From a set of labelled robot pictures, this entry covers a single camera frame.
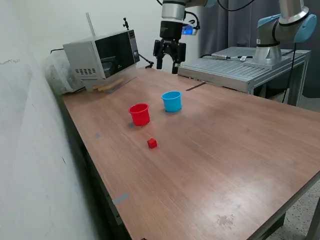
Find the red cup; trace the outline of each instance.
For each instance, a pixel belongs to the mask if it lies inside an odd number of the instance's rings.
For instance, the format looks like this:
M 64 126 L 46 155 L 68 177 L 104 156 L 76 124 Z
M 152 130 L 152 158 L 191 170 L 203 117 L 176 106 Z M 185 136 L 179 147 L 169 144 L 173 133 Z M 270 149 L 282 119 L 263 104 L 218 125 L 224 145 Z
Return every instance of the red cup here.
M 134 125 L 143 126 L 150 122 L 148 108 L 146 103 L 138 103 L 129 108 Z

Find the aluminum platform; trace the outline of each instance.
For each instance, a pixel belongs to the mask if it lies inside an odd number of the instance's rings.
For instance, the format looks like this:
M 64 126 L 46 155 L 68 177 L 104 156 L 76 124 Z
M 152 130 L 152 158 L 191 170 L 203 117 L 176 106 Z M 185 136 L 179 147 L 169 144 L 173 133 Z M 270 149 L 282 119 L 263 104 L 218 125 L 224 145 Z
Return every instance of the aluminum platform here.
M 216 52 L 216 54 L 230 57 L 254 56 L 255 51 L 256 49 L 252 47 L 229 47 Z M 288 49 L 281 50 L 282 55 L 286 55 L 290 51 Z M 290 105 L 297 106 L 301 99 L 310 54 L 311 51 L 308 50 L 297 50 L 295 52 L 294 70 L 288 96 L 288 104 Z M 255 88 L 291 69 L 293 52 L 287 54 L 286 57 L 290 57 L 289 62 L 280 64 L 275 69 L 265 69 L 246 66 L 243 61 L 218 60 L 211 56 L 205 56 L 181 64 L 178 75 L 253 95 Z

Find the red cube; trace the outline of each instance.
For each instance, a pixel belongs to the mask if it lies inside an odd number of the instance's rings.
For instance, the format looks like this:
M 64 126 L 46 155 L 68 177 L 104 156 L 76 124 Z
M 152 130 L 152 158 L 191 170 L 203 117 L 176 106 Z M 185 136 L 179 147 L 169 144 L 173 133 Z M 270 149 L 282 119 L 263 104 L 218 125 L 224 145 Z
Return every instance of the red cube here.
M 157 141 L 154 138 L 150 138 L 148 140 L 148 146 L 151 149 L 155 148 L 157 146 Z

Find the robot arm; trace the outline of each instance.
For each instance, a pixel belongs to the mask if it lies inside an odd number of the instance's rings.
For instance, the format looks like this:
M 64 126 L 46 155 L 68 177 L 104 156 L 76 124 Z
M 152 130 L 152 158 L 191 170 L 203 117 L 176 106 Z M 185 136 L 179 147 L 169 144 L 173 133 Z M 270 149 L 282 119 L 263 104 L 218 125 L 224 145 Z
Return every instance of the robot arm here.
M 186 60 L 186 44 L 179 42 L 182 32 L 195 35 L 199 26 L 194 27 L 184 22 L 186 18 L 185 9 L 193 6 L 211 7 L 214 3 L 216 3 L 216 0 L 163 0 L 160 25 L 160 37 L 162 39 L 156 40 L 153 48 L 153 55 L 157 59 L 157 69 L 162 69 L 163 58 L 166 54 L 172 58 L 173 74 L 178 72 L 180 63 Z
M 163 57 L 170 55 L 172 73 L 178 72 L 180 63 L 186 60 L 186 44 L 179 42 L 184 22 L 185 8 L 193 6 L 212 7 L 217 0 L 163 0 L 160 26 L 161 40 L 154 43 L 153 55 L 157 58 L 157 69 L 162 68 Z M 257 49 L 253 62 L 266 63 L 281 60 L 280 41 L 301 43 L 314 32 L 317 17 L 309 14 L 304 0 L 279 0 L 281 14 L 259 20 L 257 27 Z

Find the black cable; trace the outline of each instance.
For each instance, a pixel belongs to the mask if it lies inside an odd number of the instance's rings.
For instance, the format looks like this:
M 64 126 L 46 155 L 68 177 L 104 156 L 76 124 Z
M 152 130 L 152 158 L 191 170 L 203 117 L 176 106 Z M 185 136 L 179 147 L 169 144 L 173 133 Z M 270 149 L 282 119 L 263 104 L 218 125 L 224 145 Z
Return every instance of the black cable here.
M 211 54 L 204 54 L 204 55 L 202 55 L 200 58 L 202 59 L 203 57 L 206 57 L 206 56 L 212 56 Z
M 195 17 L 195 19 L 196 19 L 196 27 L 195 27 L 195 29 L 199 30 L 200 29 L 200 21 L 199 21 L 198 16 L 195 13 L 191 12 L 191 11 L 185 11 L 185 13 L 186 14 L 190 14 L 190 15 Z
M 226 7 L 222 6 L 222 4 L 221 4 L 220 0 L 217 0 L 217 2 L 218 2 L 218 4 L 219 4 L 219 6 L 220 6 L 221 8 L 223 8 L 224 10 L 228 11 L 228 12 L 235 12 L 235 11 L 238 11 L 238 10 L 244 9 L 245 7 L 247 7 L 247 6 L 249 6 L 250 4 L 252 4 L 254 1 L 255 1 L 255 0 L 251 0 L 251 1 L 250 1 L 250 2 L 248 2 L 246 5 L 244 5 L 244 6 L 242 6 L 242 7 L 239 7 L 239 8 L 237 8 L 237 9 L 228 9 L 228 8 L 226 8 Z
M 292 57 L 291 69 L 290 69 L 290 73 L 289 73 L 289 77 L 288 77 L 288 83 L 287 83 L 286 88 L 285 88 L 285 91 L 284 91 L 282 103 L 284 103 L 284 101 L 285 101 L 286 94 L 287 94 L 287 90 L 288 90 L 288 88 L 289 88 L 289 86 L 290 86 L 291 75 L 292 75 L 292 72 L 293 72 L 293 70 L 294 70 L 296 50 L 297 50 L 297 44 L 295 43 L 295 44 L 294 44 L 294 48 L 293 48 L 293 57 Z
M 54 51 L 60 51 L 60 50 L 65 50 L 65 49 L 64 49 L 64 48 L 52 49 L 52 50 L 50 51 L 50 54 L 52 54 L 52 52 L 54 52 Z
M 155 64 L 153 61 L 149 61 L 148 59 L 146 59 L 144 56 L 142 56 L 140 53 L 139 53 L 139 56 L 141 58 L 143 58 L 149 65 L 148 66 L 145 66 L 146 69 L 151 69 L 153 67 L 153 65 Z

